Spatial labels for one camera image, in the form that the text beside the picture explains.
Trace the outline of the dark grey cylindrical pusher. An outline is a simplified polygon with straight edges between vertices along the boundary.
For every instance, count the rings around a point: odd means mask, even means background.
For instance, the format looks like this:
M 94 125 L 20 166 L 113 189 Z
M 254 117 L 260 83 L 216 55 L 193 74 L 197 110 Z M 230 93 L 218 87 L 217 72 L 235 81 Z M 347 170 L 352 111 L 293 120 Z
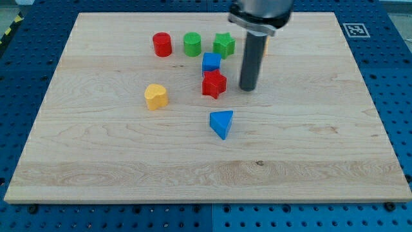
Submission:
M 267 34 L 247 32 L 239 78 L 239 87 L 244 91 L 256 88 L 266 41 Z

